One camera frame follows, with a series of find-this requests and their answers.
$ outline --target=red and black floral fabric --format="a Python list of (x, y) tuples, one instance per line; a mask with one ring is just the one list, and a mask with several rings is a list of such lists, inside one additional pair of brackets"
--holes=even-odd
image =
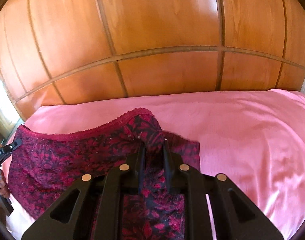
[(106, 174), (128, 154), (147, 148), (142, 194), (125, 196), (123, 239), (184, 239), (184, 198), (169, 195), (161, 147), (167, 138), (172, 152), (200, 170), (199, 143), (164, 132), (147, 109), (134, 109), (95, 129), (73, 134), (40, 134), (20, 126), (15, 139), (8, 183), (14, 197), (35, 219), (83, 174)]

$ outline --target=wooden wall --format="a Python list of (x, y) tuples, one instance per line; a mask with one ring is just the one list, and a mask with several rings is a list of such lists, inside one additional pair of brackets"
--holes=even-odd
[(300, 90), (297, 0), (8, 0), (0, 77), (40, 106), (215, 90)]

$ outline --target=floral pattern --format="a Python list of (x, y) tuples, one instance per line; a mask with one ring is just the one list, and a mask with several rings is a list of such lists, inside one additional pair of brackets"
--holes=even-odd
[(145, 179), (141, 195), (125, 196), (124, 240), (184, 239), (184, 197), (165, 188), (162, 143), (200, 170), (199, 143), (162, 131), (147, 109), (134, 109), (95, 129), (73, 134), (40, 134), (24, 125), (16, 132), (22, 145), (13, 152), (9, 188), (35, 219), (78, 178), (106, 174), (126, 156), (146, 145)]

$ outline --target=pink fabric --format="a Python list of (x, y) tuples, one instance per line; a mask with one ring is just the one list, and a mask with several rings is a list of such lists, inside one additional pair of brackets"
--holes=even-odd
[(204, 92), (47, 106), (26, 126), (40, 133), (73, 133), (135, 107), (149, 109), (163, 130), (199, 141), (201, 171), (227, 174), (285, 239), (302, 224), (305, 96), (299, 92)]

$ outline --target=hand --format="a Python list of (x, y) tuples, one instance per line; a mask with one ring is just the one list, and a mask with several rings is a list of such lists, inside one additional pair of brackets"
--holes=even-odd
[(8, 188), (6, 178), (2, 170), (0, 170), (0, 195), (4, 196), (5, 198), (10, 197), (10, 190)]

